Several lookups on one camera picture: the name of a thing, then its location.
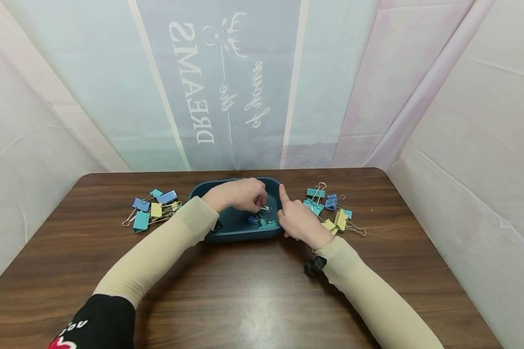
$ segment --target wooden table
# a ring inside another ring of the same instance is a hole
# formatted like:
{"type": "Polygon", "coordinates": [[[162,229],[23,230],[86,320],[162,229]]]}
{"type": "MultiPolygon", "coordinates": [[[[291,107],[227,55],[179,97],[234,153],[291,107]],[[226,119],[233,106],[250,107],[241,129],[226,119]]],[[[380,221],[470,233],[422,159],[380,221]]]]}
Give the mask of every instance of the wooden table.
{"type": "MultiPolygon", "coordinates": [[[[0,349],[45,348],[144,238],[121,225],[134,197],[160,188],[184,199],[202,181],[246,176],[274,177],[291,198],[319,181],[345,194],[368,235],[343,238],[446,348],[500,348],[386,174],[366,168],[84,176],[0,278],[0,349]]],[[[309,255],[283,237],[189,249],[138,308],[136,347],[378,348],[343,294],[303,273],[309,255]]]]}

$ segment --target black shirt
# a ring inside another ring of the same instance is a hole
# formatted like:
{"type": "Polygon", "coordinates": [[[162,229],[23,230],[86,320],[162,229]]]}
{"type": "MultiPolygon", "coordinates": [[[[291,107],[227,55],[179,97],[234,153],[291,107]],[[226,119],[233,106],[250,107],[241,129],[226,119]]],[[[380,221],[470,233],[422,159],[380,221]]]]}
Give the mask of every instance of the black shirt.
{"type": "Polygon", "coordinates": [[[95,294],[48,349],[133,349],[135,319],[126,298],[95,294]]]}

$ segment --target plastic tray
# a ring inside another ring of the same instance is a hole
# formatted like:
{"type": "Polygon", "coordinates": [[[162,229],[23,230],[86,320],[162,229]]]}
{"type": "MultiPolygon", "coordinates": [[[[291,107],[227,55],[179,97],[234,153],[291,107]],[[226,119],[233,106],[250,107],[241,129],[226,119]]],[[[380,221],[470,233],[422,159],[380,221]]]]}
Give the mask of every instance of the plastic tray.
{"type": "MultiPolygon", "coordinates": [[[[196,196],[202,197],[216,185],[237,179],[239,178],[214,180],[200,183],[195,188],[193,188],[190,195],[188,196],[188,199],[190,200],[196,196]]],[[[256,177],[256,179],[262,181],[266,185],[266,192],[268,192],[268,202],[266,203],[266,206],[272,209],[272,211],[269,213],[265,210],[262,210],[261,216],[267,221],[277,221],[278,210],[281,209],[281,201],[279,199],[279,182],[269,177],[256,177]]],[[[225,209],[223,212],[219,213],[219,221],[221,222],[222,227],[215,232],[210,231],[204,239],[204,242],[222,243],[273,238],[283,231],[279,224],[276,228],[259,229],[258,225],[248,222],[248,217],[251,214],[252,213],[248,211],[240,211],[232,207],[225,209]]]]}

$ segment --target beige arm sleeve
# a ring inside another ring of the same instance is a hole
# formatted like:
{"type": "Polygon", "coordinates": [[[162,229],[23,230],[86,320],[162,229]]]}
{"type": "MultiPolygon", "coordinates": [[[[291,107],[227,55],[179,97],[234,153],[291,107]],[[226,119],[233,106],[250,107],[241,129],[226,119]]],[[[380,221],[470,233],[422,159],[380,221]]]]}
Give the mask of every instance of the beige arm sleeve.
{"type": "Polygon", "coordinates": [[[218,218],[219,214],[202,199],[192,198],[116,262],[93,294],[124,297],[137,308],[145,293],[188,247],[205,238],[218,218]]]}
{"type": "Polygon", "coordinates": [[[383,348],[435,349],[442,344],[412,307],[373,272],[342,238],[315,252],[322,269],[342,291],[383,348]]]}

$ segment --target white fabric backdrop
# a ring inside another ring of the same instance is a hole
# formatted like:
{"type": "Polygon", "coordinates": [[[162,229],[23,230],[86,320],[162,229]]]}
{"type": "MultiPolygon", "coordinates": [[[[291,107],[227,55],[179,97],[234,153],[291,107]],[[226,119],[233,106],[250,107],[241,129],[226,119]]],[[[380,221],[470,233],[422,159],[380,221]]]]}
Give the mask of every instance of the white fabric backdrop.
{"type": "Polygon", "coordinates": [[[388,159],[379,164],[387,169],[424,111],[409,111],[408,103],[431,100],[428,84],[442,83],[491,0],[272,0],[281,11],[254,0],[211,1],[210,8],[188,0],[4,3],[115,150],[144,171],[360,167],[388,159]],[[239,40],[246,57],[208,35],[233,18],[237,31],[221,37],[239,40]],[[186,55],[175,48],[197,51],[186,58],[193,69],[177,61],[186,55]],[[425,79],[441,52],[437,73],[425,79]],[[263,62],[263,106],[245,110],[255,62],[263,62]],[[191,105],[209,111],[189,111],[190,85],[182,79],[202,87],[191,105]],[[228,113],[219,106],[222,84],[226,95],[237,94],[228,113]],[[248,122],[266,107],[259,127],[248,122]],[[389,131],[401,111],[409,130],[389,131]],[[205,125],[191,115],[206,117],[205,125]],[[213,143],[199,143],[201,131],[213,143]]]}
{"type": "Polygon", "coordinates": [[[524,349],[524,0],[491,8],[388,175],[505,348],[524,349]]]}
{"type": "Polygon", "coordinates": [[[0,275],[75,181],[103,169],[0,48],[0,275]]]}

